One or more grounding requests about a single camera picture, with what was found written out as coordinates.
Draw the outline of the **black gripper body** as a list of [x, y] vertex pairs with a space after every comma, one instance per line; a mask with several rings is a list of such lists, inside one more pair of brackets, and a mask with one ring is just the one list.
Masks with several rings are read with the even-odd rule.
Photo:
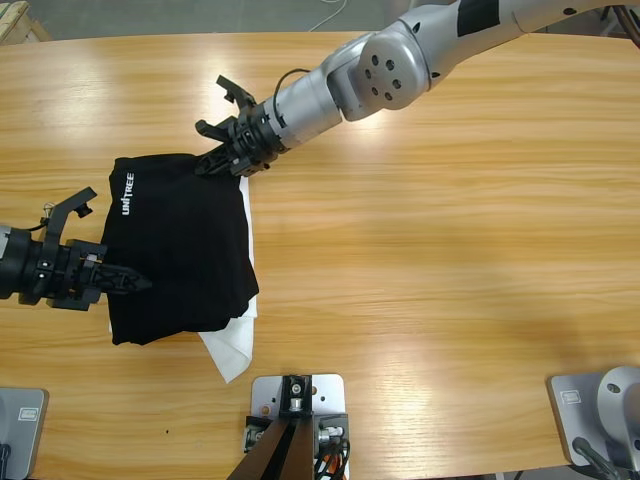
[[7, 229], [7, 295], [23, 305], [45, 299], [52, 308], [86, 311], [102, 295], [97, 274], [107, 247], [80, 240], [56, 245], [49, 258], [45, 244], [26, 229]]
[[281, 138], [270, 124], [265, 104], [243, 107], [227, 125], [226, 170], [234, 176], [248, 177], [263, 170], [286, 153]]

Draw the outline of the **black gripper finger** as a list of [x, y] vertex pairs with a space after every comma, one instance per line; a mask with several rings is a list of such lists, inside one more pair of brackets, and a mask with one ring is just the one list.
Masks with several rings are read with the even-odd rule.
[[231, 172], [237, 155], [231, 146], [218, 146], [199, 157], [194, 167], [197, 176], [216, 176]]
[[203, 137], [221, 143], [229, 143], [236, 138], [235, 128], [237, 122], [238, 119], [235, 116], [230, 116], [217, 125], [212, 125], [206, 120], [201, 119], [195, 123], [195, 129], [197, 133]]
[[101, 263], [93, 267], [88, 285], [103, 293], [128, 295], [149, 289], [152, 282], [134, 269]]

